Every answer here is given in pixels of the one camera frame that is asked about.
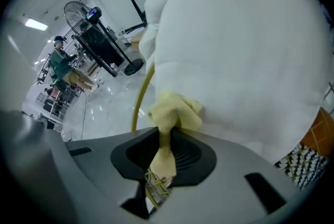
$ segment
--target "white fabric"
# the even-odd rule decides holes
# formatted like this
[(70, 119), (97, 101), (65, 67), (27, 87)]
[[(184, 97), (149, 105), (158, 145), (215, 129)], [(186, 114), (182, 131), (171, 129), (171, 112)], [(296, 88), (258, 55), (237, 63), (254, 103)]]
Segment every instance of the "white fabric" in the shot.
[(159, 29), (161, 13), (168, 0), (146, 0), (144, 4), (147, 20), (147, 30), (139, 42), (139, 50), (146, 60), (146, 71), (154, 60), (156, 36)]
[(156, 92), (199, 101), (203, 133), (271, 163), (306, 134), (328, 84), (317, 0), (168, 0), (155, 46)]

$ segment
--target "black stand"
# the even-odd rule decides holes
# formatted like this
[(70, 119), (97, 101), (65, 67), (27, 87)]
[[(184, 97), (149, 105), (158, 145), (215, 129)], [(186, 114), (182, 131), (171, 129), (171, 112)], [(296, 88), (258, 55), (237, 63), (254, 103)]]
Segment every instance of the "black stand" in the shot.
[(125, 53), (121, 50), (121, 48), (117, 45), (116, 41), (112, 38), (112, 36), (108, 33), (108, 30), (104, 27), (101, 21), (98, 21), (99, 26), (102, 28), (107, 37), (113, 42), (115, 47), (119, 50), (119, 52), (123, 55), (123, 57), (129, 62), (128, 66), (125, 68), (124, 73), (127, 76), (133, 75), (138, 72), (143, 66), (144, 62), (142, 59), (135, 59), (133, 62), (125, 55)]

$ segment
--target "yellow cloth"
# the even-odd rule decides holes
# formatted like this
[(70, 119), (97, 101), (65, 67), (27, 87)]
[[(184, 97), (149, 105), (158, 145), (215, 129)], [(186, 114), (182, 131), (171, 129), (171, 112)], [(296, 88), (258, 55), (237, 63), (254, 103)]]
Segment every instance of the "yellow cloth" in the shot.
[(159, 150), (150, 167), (153, 173), (163, 178), (176, 175), (175, 159), (171, 152), (170, 136), (173, 127), (197, 130), (202, 125), (198, 114), (203, 106), (171, 91), (159, 94), (159, 100), (149, 108), (148, 118), (160, 132)]

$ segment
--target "orange surface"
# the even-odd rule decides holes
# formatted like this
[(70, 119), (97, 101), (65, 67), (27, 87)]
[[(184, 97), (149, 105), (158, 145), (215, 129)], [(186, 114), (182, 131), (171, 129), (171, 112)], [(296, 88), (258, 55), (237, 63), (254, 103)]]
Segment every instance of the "orange surface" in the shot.
[(321, 156), (329, 157), (334, 150), (334, 120), (323, 108), (320, 108), (311, 128), (301, 144), (315, 150)]

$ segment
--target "yellow wire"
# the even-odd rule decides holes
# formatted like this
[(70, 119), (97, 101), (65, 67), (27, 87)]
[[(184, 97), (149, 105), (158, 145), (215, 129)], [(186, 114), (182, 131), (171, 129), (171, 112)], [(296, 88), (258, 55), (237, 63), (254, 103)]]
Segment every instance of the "yellow wire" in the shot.
[(136, 105), (135, 105), (135, 108), (134, 108), (134, 114), (132, 116), (132, 123), (131, 123), (131, 131), (132, 132), (136, 132), (136, 130), (137, 130), (137, 120), (138, 120), (139, 108), (141, 106), (142, 99), (144, 98), (146, 89), (148, 87), (148, 84), (150, 84), (150, 80), (151, 80), (153, 74), (154, 74), (154, 62), (152, 62), (150, 68), (148, 69), (145, 80), (142, 83), (142, 85), (140, 87), (140, 90), (139, 90), (139, 93), (138, 93)]
[(159, 208), (158, 203), (156, 202), (156, 200), (154, 200), (152, 194), (150, 193), (150, 191), (147, 189), (147, 187), (145, 186), (145, 194), (146, 196), (150, 199), (150, 201), (152, 202), (153, 206), (155, 208)]

